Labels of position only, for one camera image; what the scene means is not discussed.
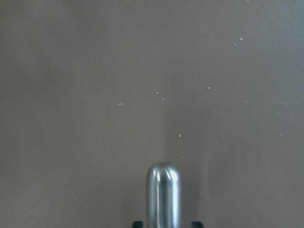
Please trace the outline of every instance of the rounded metal tip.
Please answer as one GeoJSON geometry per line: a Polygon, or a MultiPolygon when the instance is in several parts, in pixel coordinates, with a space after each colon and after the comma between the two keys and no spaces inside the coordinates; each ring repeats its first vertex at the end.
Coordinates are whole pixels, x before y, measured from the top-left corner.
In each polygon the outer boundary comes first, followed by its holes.
{"type": "Polygon", "coordinates": [[[179,228],[181,178],[178,170],[166,163],[150,168],[147,174],[148,228],[179,228]]]}

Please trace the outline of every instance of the chrome cylinder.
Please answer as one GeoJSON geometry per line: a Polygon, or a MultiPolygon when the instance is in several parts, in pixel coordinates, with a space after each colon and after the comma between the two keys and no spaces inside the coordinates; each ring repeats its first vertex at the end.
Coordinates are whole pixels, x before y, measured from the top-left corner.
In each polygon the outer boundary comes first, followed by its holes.
{"type": "Polygon", "coordinates": [[[147,174],[147,228],[180,228],[181,177],[171,165],[158,164],[147,174]]]}

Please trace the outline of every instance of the shiny metal rod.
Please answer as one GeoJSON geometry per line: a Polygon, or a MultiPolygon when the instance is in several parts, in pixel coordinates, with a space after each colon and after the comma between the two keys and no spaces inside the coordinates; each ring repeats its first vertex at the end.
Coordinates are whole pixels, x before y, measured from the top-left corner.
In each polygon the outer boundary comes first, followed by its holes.
{"type": "Polygon", "coordinates": [[[147,174],[147,227],[180,228],[181,177],[172,165],[158,164],[147,174]]]}

